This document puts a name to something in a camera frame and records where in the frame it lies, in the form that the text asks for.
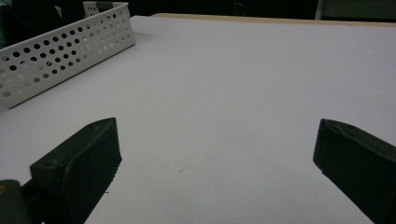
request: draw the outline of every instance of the perforated plastic basket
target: perforated plastic basket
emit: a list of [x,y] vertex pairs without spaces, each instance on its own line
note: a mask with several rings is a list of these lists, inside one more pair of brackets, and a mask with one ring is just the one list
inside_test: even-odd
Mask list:
[[1,49],[0,103],[11,108],[131,47],[127,6],[84,2],[86,19]]

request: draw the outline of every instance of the black object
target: black object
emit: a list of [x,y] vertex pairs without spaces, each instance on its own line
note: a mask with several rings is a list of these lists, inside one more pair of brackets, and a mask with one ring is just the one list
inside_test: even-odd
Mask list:
[[0,224],[84,223],[121,162],[117,123],[85,126],[30,166],[22,188],[0,181]]
[[396,223],[396,147],[352,125],[322,119],[314,162],[374,223]]

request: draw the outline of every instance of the tabletop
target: tabletop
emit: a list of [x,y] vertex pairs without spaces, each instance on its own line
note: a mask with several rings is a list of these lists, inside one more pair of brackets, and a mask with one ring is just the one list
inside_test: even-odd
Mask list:
[[396,145],[394,27],[132,17],[136,45],[0,110],[0,179],[115,117],[87,223],[371,223],[312,162],[320,119]]

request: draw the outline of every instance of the white table surface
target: white table surface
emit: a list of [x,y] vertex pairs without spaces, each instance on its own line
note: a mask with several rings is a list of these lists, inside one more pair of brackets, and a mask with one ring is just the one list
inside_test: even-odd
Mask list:
[[312,162],[319,121],[396,145],[396,28],[131,18],[136,46],[0,111],[0,179],[116,117],[87,223],[371,223]]

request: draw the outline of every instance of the white basket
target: white basket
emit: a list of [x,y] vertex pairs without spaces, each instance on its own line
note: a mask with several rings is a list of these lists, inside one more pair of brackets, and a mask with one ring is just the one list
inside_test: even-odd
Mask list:
[[112,5],[99,13],[84,2],[86,19],[1,49],[0,103],[11,108],[131,47],[128,4]]

